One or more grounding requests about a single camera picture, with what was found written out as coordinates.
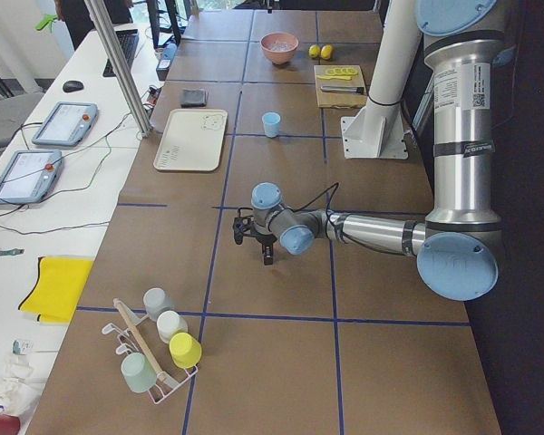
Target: tablet screen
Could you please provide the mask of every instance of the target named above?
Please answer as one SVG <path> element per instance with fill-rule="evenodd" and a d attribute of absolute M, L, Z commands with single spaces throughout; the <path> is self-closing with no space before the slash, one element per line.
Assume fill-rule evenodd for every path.
<path fill-rule="evenodd" d="M 0 199 L 30 198 L 50 158 L 49 152 L 18 154 L 1 183 Z"/>
<path fill-rule="evenodd" d="M 76 126 L 81 122 L 87 107 L 77 104 L 61 104 L 48 120 L 39 138 L 41 140 L 69 140 Z"/>

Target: white tray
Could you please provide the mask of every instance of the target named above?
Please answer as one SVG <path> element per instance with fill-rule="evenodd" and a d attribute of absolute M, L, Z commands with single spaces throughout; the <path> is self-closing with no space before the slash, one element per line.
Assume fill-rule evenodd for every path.
<path fill-rule="evenodd" d="M 227 119 L 228 113 L 220 109 L 171 111 L 153 166 L 156 170 L 214 170 Z"/>

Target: light blue cup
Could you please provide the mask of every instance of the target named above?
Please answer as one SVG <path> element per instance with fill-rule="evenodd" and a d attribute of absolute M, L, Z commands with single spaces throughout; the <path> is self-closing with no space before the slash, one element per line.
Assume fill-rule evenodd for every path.
<path fill-rule="evenodd" d="M 275 138 L 280 132 L 280 115 L 273 111 L 262 115 L 262 123 L 264 124 L 264 134 L 269 138 Z"/>
<path fill-rule="evenodd" d="M 146 392 L 155 385 L 157 375 L 142 353 L 130 353 L 121 363 L 121 373 L 132 392 Z"/>

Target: wooden handle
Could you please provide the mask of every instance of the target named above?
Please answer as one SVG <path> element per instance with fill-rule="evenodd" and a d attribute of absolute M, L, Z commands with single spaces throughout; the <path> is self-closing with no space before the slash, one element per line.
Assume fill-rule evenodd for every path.
<path fill-rule="evenodd" d="M 163 371 L 163 369 L 161 369 L 160 364 L 155 359 L 155 356 L 153 355 L 153 353 L 151 352 L 151 349 L 145 342 L 145 339 L 137 330 L 137 326 L 133 323 L 131 318 L 125 312 L 125 308 L 123 307 L 123 302 L 121 302 L 119 299 L 113 299 L 112 304 L 117 309 L 117 311 L 119 312 L 119 314 L 121 315 L 125 323 L 127 324 L 127 328 L 133 334 L 135 341 L 137 342 L 137 344 L 141 348 L 141 351 L 143 352 L 143 354 L 145 355 L 145 357 L 151 364 L 151 367 L 153 367 L 155 374 L 159 375 L 160 381 L 165 381 L 165 379 L 167 378 L 165 372 Z"/>

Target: keyboard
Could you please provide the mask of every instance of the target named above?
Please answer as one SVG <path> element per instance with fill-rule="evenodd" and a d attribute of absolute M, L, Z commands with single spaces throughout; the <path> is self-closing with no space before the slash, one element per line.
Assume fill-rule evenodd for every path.
<path fill-rule="evenodd" d="M 116 34 L 117 38 L 119 39 L 121 49 L 123 50 L 123 54 L 125 55 L 125 59 L 127 59 L 127 64 L 129 65 L 129 68 L 131 68 L 131 65 L 133 65 L 133 60 L 135 59 L 135 53 L 137 52 L 137 44 L 139 43 L 139 34 L 137 33 L 137 29 L 118 30 L 116 31 Z M 102 72 L 102 76 L 115 76 L 111 61 L 108 59 L 105 69 Z"/>

